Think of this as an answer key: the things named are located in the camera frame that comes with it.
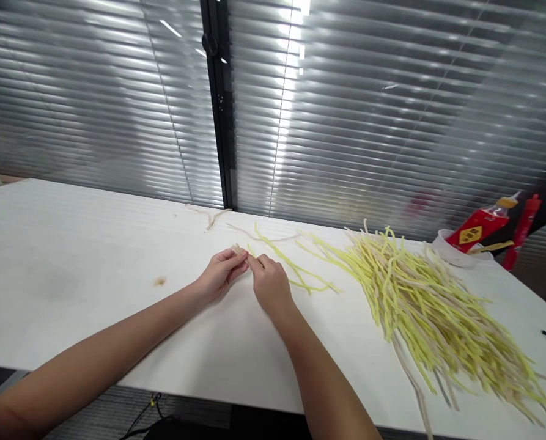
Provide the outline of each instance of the person's right hand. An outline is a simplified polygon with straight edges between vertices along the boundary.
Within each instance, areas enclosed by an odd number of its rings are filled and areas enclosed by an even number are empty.
[[[260,306],[274,321],[297,310],[289,279],[281,263],[266,255],[254,258],[248,255],[248,265],[254,274],[254,294]]]

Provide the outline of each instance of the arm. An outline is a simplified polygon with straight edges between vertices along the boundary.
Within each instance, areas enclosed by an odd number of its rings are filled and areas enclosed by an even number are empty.
[[[281,264],[266,255],[249,255],[248,264],[254,293],[293,362],[312,438],[380,440],[350,383],[297,309]]]
[[[36,439],[118,382],[168,335],[246,272],[227,249],[192,284],[78,342],[0,395],[0,439]]]

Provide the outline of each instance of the glue bottle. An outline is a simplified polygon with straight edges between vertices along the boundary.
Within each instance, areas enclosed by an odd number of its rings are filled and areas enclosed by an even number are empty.
[[[479,241],[502,228],[509,221],[507,212],[517,205],[517,196],[502,197],[491,207],[475,211],[446,241],[465,254]]]

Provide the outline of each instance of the window blind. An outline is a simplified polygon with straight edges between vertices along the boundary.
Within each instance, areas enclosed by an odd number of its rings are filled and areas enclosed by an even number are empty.
[[[199,1],[0,1],[0,173],[222,207]]]
[[[431,240],[546,177],[546,2],[229,0],[241,211]]]

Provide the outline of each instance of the bottle cap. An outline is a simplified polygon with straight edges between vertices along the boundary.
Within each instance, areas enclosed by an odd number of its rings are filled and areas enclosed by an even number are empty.
[[[515,205],[517,205],[519,203],[519,201],[517,200],[517,196],[519,196],[519,194],[521,193],[521,191],[517,191],[513,196],[511,197],[502,197],[500,198],[499,200],[497,200],[497,205],[503,207],[503,208],[513,208]]]
[[[525,202],[525,208],[528,211],[537,211],[540,209],[540,205],[542,204],[542,201],[537,198],[537,194],[534,194],[531,196],[531,199]]]

